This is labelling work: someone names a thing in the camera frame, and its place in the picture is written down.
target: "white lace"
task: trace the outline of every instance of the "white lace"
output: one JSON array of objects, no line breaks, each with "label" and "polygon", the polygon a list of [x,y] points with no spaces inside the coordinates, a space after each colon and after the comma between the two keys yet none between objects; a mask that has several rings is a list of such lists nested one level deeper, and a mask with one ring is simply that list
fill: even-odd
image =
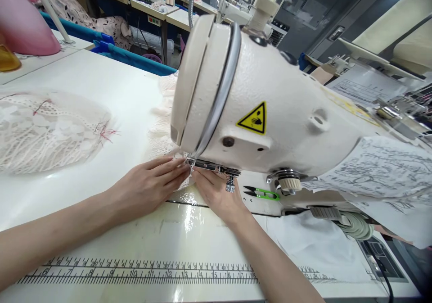
[{"label": "white lace", "polygon": [[111,116],[93,102],[56,91],[0,92],[0,173],[41,172],[87,159]]},{"label": "white lace", "polygon": [[[187,153],[171,141],[171,109],[174,101],[174,92],[176,90],[178,72],[169,76],[161,77],[159,80],[159,89],[163,95],[162,104],[153,108],[152,111],[157,115],[154,126],[148,133],[150,143],[149,160],[171,155],[176,158],[186,157]],[[189,185],[190,177],[187,178],[180,186],[179,190]]]}]

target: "sewing machine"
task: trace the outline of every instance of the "sewing machine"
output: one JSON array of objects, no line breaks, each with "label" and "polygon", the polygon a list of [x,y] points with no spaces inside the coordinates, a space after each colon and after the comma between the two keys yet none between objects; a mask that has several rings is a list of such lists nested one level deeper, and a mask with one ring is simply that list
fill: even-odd
[{"label": "sewing machine", "polygon": [[[361,137],[407,142],[382,124],[383,115],[365,112],[301,72],[296,59],[256,30],[201,16],[188,45],[171,138],[190,154],[191,165],[225,173],[227,191],[234,191],[233,179],[249,170],[267,174],[267,182],[277,180],[282,190],[295,194],[302,181],[337,166]],[[415,62],[412,54],[409,59]]]},{"label": "sewing machine", "polygon": [[[247,25],[253,18],[256,9],[255,5],[245,0],[218,0],[216,23],[222,23],[224,19],[229,19],[238,25]],[[272,27],[268,23],[265,23],[263,32],[265,37],[269,38]]]}]

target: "measurement scale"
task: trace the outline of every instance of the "measurement scale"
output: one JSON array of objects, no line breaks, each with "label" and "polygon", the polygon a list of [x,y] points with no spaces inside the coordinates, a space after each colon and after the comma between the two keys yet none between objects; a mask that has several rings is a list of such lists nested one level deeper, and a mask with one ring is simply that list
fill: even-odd
[{"label": "measurement scale", "polygon": [[[347,283],[309,266],[298,266],[312,284]],[[375,275],[366,270],[371,281]],[[259,284],[249,264],[174,262],[154,260],[56,257],[17,281],[16,284]]]}]

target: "blue bin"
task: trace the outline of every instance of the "blue bin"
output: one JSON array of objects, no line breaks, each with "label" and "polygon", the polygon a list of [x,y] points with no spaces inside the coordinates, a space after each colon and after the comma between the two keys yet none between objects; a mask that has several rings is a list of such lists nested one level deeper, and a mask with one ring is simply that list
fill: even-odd
[{"label": "blue bin", "polygon": [[[48,26],[57,30],[51,17],[47,13],[40,13],[48,23]],[[164,64],[116,47],[114,45],[114,39],[110,35],[93,31],[90,28],[68,22],[64,19],[60,19],[60,22],[63,24],[64,29],[69,35],[94,43],[96,47],[91,50],[92,52],[126,63],[147,72],[154,73],[158,76],[169,76],[170,74],[177,71],[176,69]]]},{"label": "blue bin", "polygon": [[96,41],[95,44],[96,47],[91,50],[92,52],[126,63],[135,68],[143,69],[158,76],[169,76],[170,74],[173,74],[177,71],[174,68],[147,59],[141,55],[126,51],[122,48],[116,47],[114,44],[107,43],[105,41]]}]

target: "yellow triangle warning sign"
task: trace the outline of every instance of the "yellow triangle warning sign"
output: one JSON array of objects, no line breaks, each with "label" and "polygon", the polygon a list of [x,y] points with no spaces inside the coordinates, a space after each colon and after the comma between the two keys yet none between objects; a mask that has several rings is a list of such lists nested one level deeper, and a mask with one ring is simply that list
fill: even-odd
[{"label": "yellow triangle warning sign", "polygon": [[266,102],[262,102],[238,121],[236,125],[246,130],[264,135],[266,133],[266,114]]}]

